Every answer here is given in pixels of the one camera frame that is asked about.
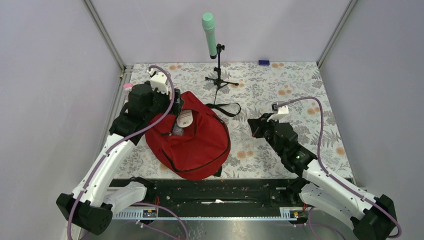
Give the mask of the white oval card package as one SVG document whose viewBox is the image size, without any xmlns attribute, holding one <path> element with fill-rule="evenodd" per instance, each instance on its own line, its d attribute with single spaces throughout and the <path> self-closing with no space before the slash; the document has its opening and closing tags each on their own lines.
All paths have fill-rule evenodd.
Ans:
<svg viewBox="0 0 424 240">
<path fill-rule="evenodd" d="M 177 126 L 180 128 L 189 127 L 194 121 L 193 112 L 191 109 L 184 109 L 176 118 Z"/>
</svg>

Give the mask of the clear round plastic container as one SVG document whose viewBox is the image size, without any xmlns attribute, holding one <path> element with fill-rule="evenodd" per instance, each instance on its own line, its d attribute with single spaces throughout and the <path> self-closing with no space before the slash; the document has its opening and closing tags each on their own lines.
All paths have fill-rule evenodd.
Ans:
<svg viewBox="0 0 424 240">
<path fill-rule="evenodd" d="M 180 127 L 176 124 L 172 128 L 171 134 L 173 136 L 183 136 L 184 135 L 184 128 Z"/>
</svg>

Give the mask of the red backpack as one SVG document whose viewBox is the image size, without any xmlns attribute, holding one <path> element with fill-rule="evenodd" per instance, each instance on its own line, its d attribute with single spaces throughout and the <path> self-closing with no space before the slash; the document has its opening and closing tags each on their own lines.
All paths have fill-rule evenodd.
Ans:
<svg viewBox="0 0 424 240">
<path fill-rule="evenodd" d="M 227 124 L 215 110 L 231 118 L 238 113 L 224 110 L 224 103 L 204 104 L 190 91 L 181 98 L 183 110 L 192 111 L 193 123 L 183 130 L 183 135 L 173 134 L 177 116 L 168 114 L 145 133 L 146 143 L 163 165 L 184 179 L 199 181 L 220 176 L 230 154 L 231 140 Z"/>
</svg>

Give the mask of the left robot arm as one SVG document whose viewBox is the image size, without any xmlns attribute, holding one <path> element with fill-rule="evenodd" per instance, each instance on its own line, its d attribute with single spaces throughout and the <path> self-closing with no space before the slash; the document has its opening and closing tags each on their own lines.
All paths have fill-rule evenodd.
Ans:
<svg viewBox="0 0 424 240">
<path fill-rule="evenodd" d="M 135 203 L 148 206 L 155 200 L 154 184 L 140 177 L 111 194 L 107 194 L 107 190 L 142 136 L 167 115 L 181 111 L 181 92 L 172 82 L 148 80 L 132 86 L 125 98 L 90 170 L 71 193 L 61 193 L 56 200 L 67 221 L 69 240 L 72 239 L 72 225 L 100 235 L 115 214 Z"/>
</svg>

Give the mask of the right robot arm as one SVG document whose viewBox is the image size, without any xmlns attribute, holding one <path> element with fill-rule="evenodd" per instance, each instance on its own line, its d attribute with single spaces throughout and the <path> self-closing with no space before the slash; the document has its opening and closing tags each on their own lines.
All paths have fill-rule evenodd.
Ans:
<svg viewBox="0 0 424 240">
<path fill-rule="evenodd" d="M 248 119 L 254 138 L 264 138 L 281 158 L 283 166 L 298 177 L 287 191 L 293 206 L 302 203 L 317 207 L 338 219 L 359 240 L 386 240 L 396 225 L 394 202 L 386 195 L 375 195 L 340 177 L 298 142 L 289 123 L 269 119 L 265 113 Z"/>
</svg>

